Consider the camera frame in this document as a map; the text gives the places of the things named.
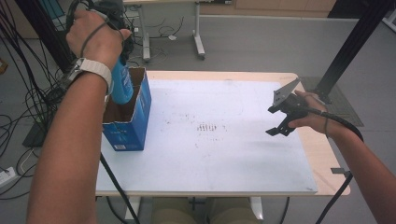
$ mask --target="wristwatch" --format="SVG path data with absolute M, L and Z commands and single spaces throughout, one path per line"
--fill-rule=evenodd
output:
M 113 80 L 111 78 L 111 71 L 107 66 L 103 63 L 88 60 L 86 58 L 75 59 L 72 64 L 70 72 L 62 80 L 62 85 L 65 89 L 68 89 L 76 80 L 76 77 L 82 72 L 91 72 L 102 77 L 106 81 L 106 95 L 111 94 L 113 90 Z

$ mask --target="whiteboard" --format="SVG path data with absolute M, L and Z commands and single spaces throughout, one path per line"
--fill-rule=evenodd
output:
M 267 111 L 276 82 L 149 80 L 143 151 L 102 152 L 134 195 L 300 195 L 317 186 L 297 132 L 270 136 L 285 114 Z M 100 165 L 97 191 L 115 187 Z

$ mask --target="hand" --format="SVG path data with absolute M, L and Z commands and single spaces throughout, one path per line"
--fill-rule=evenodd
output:
M 103 23 L 104 20 L 94 12 L 76 10 L 75 22 L 66 35 L 66 40 L 70 49 L 78 57 L 83 56 L 89 60 L 103 63 L 112 70 L 122 51 L 122 40 L 131 34 L 127 29 L 115 31 L 104 25 L 88 40 L 82 52 L 83 55 L 79 55 L 86 39 Z
M 309 107 L 321 111 L 327 111 L 326 107 L 317 100 L 318 96 L 316 94 L 302 91 L 295 91 L 295 93 L 298 96 L 303 97 L 308 103 Z M 332 136 L 332 134 L 336 132 L 337 128 L 344 127 L 342 124 L 331 119 L 328 119 L 328 124 L 326 125 L 326 118 L 312 113 L 309 113 L 308 116 L 302 119 L 296 119 L 289 122 L 289 127 L 291 128 L 299 128 L 304 126 L 309 126 L 318 133 L 327 133 L 329 136 Z

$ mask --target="white watch strap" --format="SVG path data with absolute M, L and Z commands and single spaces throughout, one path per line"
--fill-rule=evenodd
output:
M 113 89 L 111 71 L 107 66 L 105 66 L 103 63 L 85 59 L 82 62 L 80 69 L 82 71 L 95 73 L 96 75 L 102 77 L 107 83 L 107 94 L 111 93 Z

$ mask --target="table leg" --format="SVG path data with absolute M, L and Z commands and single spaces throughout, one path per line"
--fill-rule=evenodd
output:
M 194 36 L 195 45 L 198 50 L 198 55 L 204 59 L 205 58 L 205 50 L 202 44 L 201 36 L 199 34 L 199 15 L 200 15 L 200 3 L 195 3 L 195 30 L 192 31 L 192 35 Z
M 250 206 L 256 218 L 258 220 L 264 220 L 264 214 L 262 211 L 262 198 L 250 197 Z
M 150 55 L 149 55 L 149 33 L 146 31 L 146 25 L 144 22 L 144 14 L 143 14 L 143 9 L 142 6 L 136 6 L 137 13 L 139 15 L 139 20 L 140 20 L 140 29 L 142 29 L 142 38 L 143 38 L 143 61 L 148 62 L 150 60 Z
M 132 208 L 134 209 L 134 212 L 138 216 L 139 214 L 139 207 L 140 207 L 140 197 L 129 197 L 129 203 L 131 204 Z M 134 217 L 132 216 L 131 212 L 129 209 L 126 209 L 125 212 L 125 219 L 126 220 L 134 220 Z

